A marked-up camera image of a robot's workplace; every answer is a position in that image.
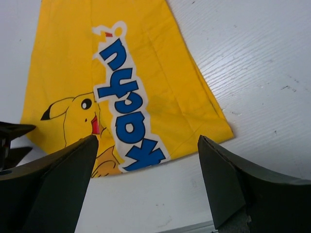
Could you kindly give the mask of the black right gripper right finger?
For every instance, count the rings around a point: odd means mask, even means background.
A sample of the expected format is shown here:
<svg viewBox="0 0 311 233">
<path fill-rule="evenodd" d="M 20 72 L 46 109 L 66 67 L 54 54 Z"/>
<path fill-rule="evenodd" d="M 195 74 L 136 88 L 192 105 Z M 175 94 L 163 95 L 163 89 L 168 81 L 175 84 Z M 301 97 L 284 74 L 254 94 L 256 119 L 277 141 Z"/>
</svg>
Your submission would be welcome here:
<svg viewBox="0 0 311 233">
<path fill-rule="evenodd" d="M 205 136 L 199 137 L 198 152 L 218 232 L 310 232 L 310 180 L 259 166 Z"/>
</svg>

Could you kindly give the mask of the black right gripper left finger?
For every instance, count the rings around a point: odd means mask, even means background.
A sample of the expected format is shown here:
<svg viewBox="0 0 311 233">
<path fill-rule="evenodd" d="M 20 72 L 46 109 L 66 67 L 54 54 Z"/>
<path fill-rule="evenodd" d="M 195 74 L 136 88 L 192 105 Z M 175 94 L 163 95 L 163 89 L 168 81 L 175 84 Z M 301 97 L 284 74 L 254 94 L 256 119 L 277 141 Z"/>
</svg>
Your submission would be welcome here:
<svg viewBox="0 0 311 233">
<path fill-rule="evenodd" d="M 89 135 L 0 173 L 2 233 L 73 233 L 98 150 Z"/>
</svg>

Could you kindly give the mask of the yellow Pikachu cloth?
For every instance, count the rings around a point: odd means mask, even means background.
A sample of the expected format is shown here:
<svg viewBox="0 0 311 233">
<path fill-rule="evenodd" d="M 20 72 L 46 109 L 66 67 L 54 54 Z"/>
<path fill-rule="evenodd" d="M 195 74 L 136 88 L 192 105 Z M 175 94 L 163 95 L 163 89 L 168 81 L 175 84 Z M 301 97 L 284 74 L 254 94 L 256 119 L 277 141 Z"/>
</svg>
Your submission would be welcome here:
<svg viewBox="0 0 311 233">
<path fill-rule="evenodd" d="M 234 136 L 165 0 L 43 0 L 21 122 L 46 153 L 95 135 L 94 178 Z"/>
</svg>

